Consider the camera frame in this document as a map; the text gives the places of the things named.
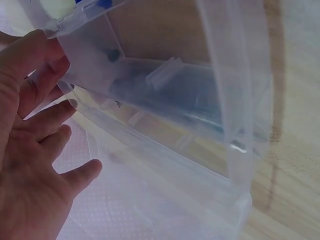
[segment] clear plastic container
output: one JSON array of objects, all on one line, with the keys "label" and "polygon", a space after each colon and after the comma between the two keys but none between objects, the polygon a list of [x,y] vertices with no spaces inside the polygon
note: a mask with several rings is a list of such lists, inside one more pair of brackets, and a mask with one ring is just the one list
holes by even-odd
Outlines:
[{"label": "clear plastic container", "polygon": [[263,1],[83,0],[44,29],[110,194],[156,239],[236,239],[272,124]]}]

